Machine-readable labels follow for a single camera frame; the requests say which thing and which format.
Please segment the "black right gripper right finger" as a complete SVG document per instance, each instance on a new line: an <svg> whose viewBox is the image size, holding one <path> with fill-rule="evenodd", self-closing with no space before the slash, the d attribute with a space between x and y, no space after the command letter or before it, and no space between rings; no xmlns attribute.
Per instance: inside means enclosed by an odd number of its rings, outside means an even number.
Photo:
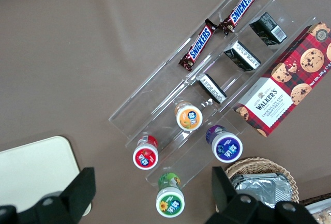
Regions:
<svg viewBox="0 0 331 224"><path fill-rule="evenodd" d="M212 167L212 192L218 207L206 223L317 223L301 204L280 201L270 208L248 194L239 194L222 167Z"/></svg>

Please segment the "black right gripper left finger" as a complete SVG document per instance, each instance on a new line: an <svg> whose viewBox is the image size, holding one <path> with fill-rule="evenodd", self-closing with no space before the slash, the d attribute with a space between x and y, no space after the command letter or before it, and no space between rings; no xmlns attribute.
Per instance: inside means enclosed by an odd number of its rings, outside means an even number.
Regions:
<svg viewBox="0 0 331 224"><path fill-rule="evenodd" d="M1 206L1 223L79 223L96 194L95 169L85 167L58 196L47 196L18 213Z"/></svg>

